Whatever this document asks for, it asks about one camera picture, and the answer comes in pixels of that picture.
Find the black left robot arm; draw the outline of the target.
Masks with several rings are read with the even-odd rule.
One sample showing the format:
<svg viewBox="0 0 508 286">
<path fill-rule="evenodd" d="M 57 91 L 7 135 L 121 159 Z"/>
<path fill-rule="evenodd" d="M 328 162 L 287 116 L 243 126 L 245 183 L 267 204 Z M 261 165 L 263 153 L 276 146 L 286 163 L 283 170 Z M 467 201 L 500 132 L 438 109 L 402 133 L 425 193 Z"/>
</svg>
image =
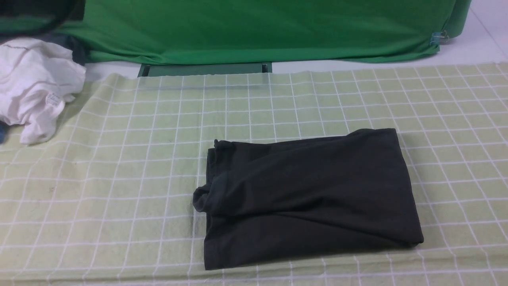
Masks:
<svg viewBox="0 0 508 286">
<path fill-rule="evenodd" d="M 2 0 L 1 40 L 43 35 L 68 22 L 81 22 L 85 5 L 85 0 Z"/>
</svg>

